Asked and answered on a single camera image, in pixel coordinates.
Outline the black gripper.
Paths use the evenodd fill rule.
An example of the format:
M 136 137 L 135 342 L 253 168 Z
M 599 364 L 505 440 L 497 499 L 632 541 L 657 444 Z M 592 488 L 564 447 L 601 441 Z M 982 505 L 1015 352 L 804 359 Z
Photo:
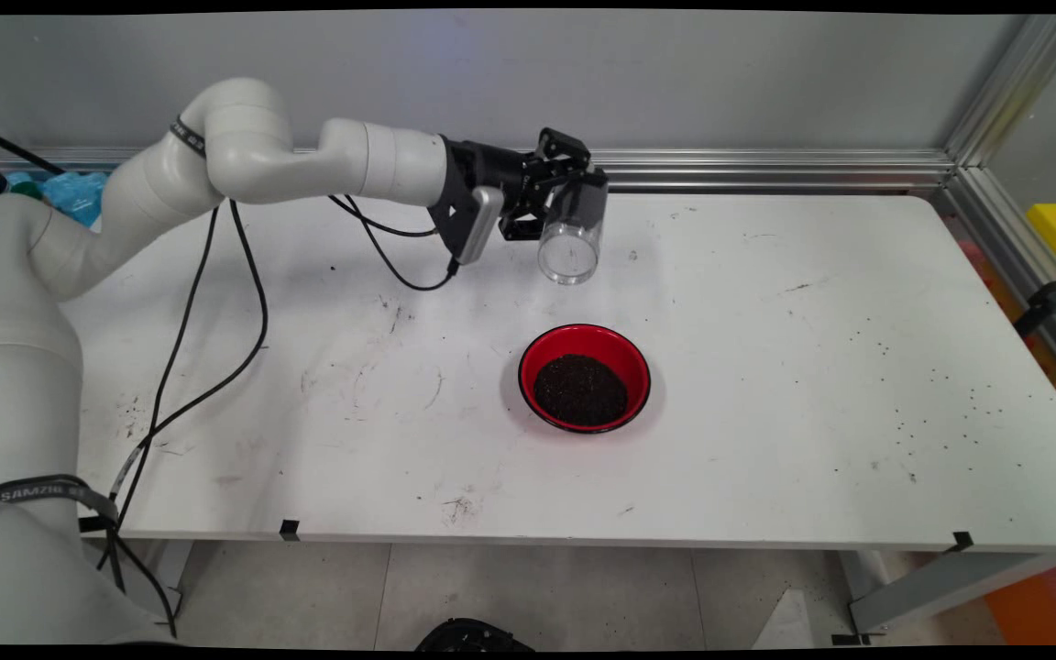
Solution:
M 525 183 L 525 162 L 528 182 L 608 182 L 608 175 L 596 166 L 581 139 L 549 126 L 540 131 L 536 150 L 529 156 L 469 139 L 454 142 L 446 137 L 444 146 L 441 209 L 456 209 L 480 185 L 498 189 L 504 197 L 499 212 L 504 241 L 539 241 L 550 212 L 550 200 L 563 185 Z

